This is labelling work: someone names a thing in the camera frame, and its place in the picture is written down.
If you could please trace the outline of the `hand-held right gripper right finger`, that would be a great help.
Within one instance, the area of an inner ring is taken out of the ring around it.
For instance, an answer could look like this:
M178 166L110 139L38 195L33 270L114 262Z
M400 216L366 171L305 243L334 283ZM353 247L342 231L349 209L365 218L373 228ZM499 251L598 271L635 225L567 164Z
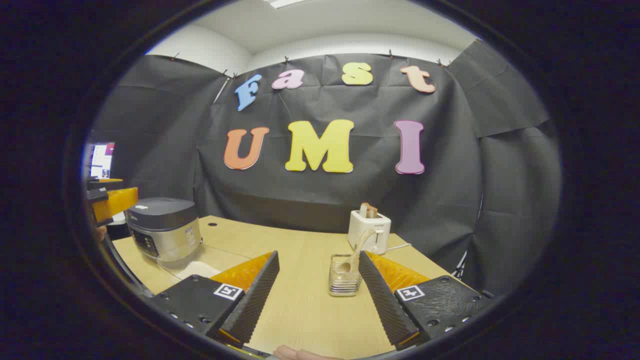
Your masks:
M398 351L461 328L489 303L485 292L454 276L429 278L369 251L359 253L358 271L388 341Z

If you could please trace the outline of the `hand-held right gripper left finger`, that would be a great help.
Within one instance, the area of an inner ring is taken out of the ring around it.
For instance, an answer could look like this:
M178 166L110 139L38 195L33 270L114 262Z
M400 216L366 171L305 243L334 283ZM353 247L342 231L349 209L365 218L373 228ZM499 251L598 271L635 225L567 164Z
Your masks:
M241 348L252 338L279 271L279 253L270 251L215 276L189 275L150 303L192 332Z

